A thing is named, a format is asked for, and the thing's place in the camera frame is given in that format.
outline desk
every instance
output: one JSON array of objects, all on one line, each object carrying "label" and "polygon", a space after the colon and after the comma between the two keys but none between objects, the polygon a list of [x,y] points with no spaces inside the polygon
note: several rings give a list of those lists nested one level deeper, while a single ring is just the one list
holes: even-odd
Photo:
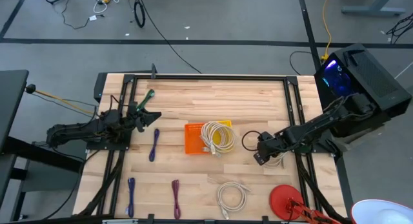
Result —
[{"label": "desk", "polygon": [[[123,76],[124,74],[107,75],[99,111],[109,109],[110,95],[119,98]],[[282,167],[260,167],[252,153],[241,146],[241,136],[249,130],[274,133],[290,125],[285,88],[281,81],[256,81],[254,76],[248,78],[251,80],[161,79],[157,76],[157,79],[137,81],[135,100],[139,103],[149,89],[154,89],[155,97],[147,103],[146,109],[150,112],[160,111],[162,116],[146,128],[144,133],[133,131],[123,164],[116,218],[127,218],[127,178],[134,177],[135,218],[155,214],[156,219],[173,219],[171,181],[179,179],[181,219],[223,219],[216,203],[216,190],[224,182],[238,181],[252,191],[247,195],[245,208],[241,212],[229,214],[231,220],[261,220],[262,216],[268,216],[269,220],[279,220],[268,205],[268,197],[277,185],[287,184],[300,189],[294,155],[289,153]],[[320,115],[322,109],[314,78],[298,76],[297,82],[305,119],[310,120]],[[129,95],[127,92],[126,101],[129,100]],[[299,123],[296,107],[293,99],[292,108],[296,114],[294,119]],[[233,151],[221,158],[211,155],[188,156],[184,153],[185,124],[225,119],[232,121],[238,136]],[[148,154],[152,148],[155,128],[160,129],[161,133],[156,158],[151,163]],[[246,137],[245,143],[255,145],[256,136]],[[86,164],[74,214],[86,207],[101,186],[107,154],[107,151],[100,151]],[[337,212],[346,216],[334,158],[324,153],[313,154],[312,157],[319,188]],[[314,208],[312,193],[308,187],[307,190],[310,206]],[[105,214],[109,210],[111,193],[112,189],[109,188],[103,212]],[[239,194],[236,191],[228,191],[224,195],[228,204],[237,203],[237,199]]]},{"label": "desk", "polygon": [[18,188],[17,202],[14,204],[5,202],[5,205],[14,206],[11,221],[19,219],[25,199],[26,191],[23,189],[23,182],[26,175],[29,175],[28,177],[32,181],[34,180],[33,174],[28,172],[28,164],[26,164],[25,169],[14,167],[17,156],[76,173],[79,172],[81,166],[80,161],[9,136],[15,114],[25,91],[27,77],[27,70],[0,71],[0,100],[2,101],[0,106],[0,206],[3,204],[10,179],[22,181]]}]

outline blue cable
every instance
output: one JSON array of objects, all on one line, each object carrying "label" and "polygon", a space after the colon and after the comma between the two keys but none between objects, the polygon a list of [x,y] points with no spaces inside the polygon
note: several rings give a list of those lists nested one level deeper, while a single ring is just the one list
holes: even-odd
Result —
[{"label": "blue cable", "polygon": [[155,160],[155,149],[156,149],[156,143],[157,143],[157,139],[159,138],[159,129],[156,128],[155,132],[154,132],[154,146],[152,147],[152,150],[150,150],[149,153],[149,161],[153,162]]},{"label": "blue cable", "polygon": [[129,206],[126,208],[129,218],[134,217],[134,191],[135,191],[135,178],[128,179],[129,185]]}]

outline black box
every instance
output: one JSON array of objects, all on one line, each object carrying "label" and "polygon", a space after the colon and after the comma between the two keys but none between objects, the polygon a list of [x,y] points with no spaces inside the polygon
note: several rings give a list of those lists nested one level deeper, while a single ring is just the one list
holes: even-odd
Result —
[{"label": "black box", "polygon": [[331,54],[314,77],[323,109],[333,100],[355,92],[366,94],[378,107],[376,113],[366,120],[338,124],[331,130],[337,137],[378,127],[392,117],[404,114],[412,99],[362,44]]}]

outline yellow cable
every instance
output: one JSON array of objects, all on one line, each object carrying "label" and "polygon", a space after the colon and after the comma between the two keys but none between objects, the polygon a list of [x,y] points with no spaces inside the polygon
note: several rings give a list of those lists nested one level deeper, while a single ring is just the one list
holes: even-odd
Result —
[{"label": "yellow cable", "polygon": [[328,1],[328,0],[325,0],[325,1],[324,1],[324,5],[323,5],[323,22],[324,22],[324,27],[325,27],[325,30],[326,30],[326,31],[327,31],[327,33],[328,33],[328,37],[329,37],[329,39],[328,39],[328,44],[327,44],[327,47],[325,48],[324,55],[323,55],[323,56],[321,56],[321,59],[322,59],[322,60],[324,60],[324,61],[326,61],[326,60],[327,60],[327,58],[328,58],[328,48],[329,48],[329,46],[330,46],[330,44],[331,44],[331,40],[332,40],[332,37],[331,37],[330,31],[328,31],[328,26],[327,26],[327,23],[325,22],[325,5],[327,4],[327,1]]},{"label": "yellow cable", "polygon": [[92,115],[94,114],[94,113],[91,112],[91,111],[87,111],[87,110],[84,110],[84,109],[82,109],[82,108],[80,108],[80,107],[77,107],[77,106],[71,104],[70,102],[65,101],[64,99],[62,99],[62,98],[60,98],[60,97],[57,97],[57,96],[53,96],[52,94],[49,94],[49,93],[47,93],[47,92],[39,91],[39,90],[37,90],[37,89],[36,89],[35,92],[37,92],[38,94],[44,95],[44,96],[46,96],[46,97],[50,97],[50,98],[59,100],[59,101],[65,103],[65,104],[67,104],[67,105],[70,105],[71,107],[76,108],[76,109],[78,109],[78,110],[80,110],[80,111],[82,111],[82,112],[84,112],[84,113],[86,113],[86,114],[92,114]]}]

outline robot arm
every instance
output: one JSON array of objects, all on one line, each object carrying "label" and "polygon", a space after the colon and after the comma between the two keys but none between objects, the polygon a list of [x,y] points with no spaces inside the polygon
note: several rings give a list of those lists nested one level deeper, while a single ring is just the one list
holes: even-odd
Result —
[{"label": "robot arm", "polygon": [[333,101],[324,111],[324,114],[306,122],[284,128],[274,136],[263,132],[258,137],[257,152],[254,158],[263,165],[270,157],[276,157],[282,152],[296,150],[305,145],[311,145],[319,139],[321,134],[334,125],[344,121],[360,121],[369,118],[375,111],[375,104],[371,103],[364,94],[352,94]]}]

